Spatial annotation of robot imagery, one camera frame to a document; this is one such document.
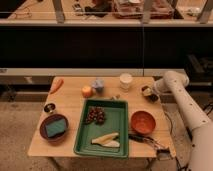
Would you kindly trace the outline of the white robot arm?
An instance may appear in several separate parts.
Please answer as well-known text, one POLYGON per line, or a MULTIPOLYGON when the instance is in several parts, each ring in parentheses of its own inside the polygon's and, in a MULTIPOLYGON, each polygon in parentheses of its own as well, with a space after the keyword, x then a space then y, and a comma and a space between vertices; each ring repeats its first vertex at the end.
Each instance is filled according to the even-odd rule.
POLYGON ((192 134, 192 148, 187 171, 213 171, 213 121, 186 91, 189 84, 187 75, 167 71, 152 86, 143 86, 145 97, 157 96, 170 91, 192 134))

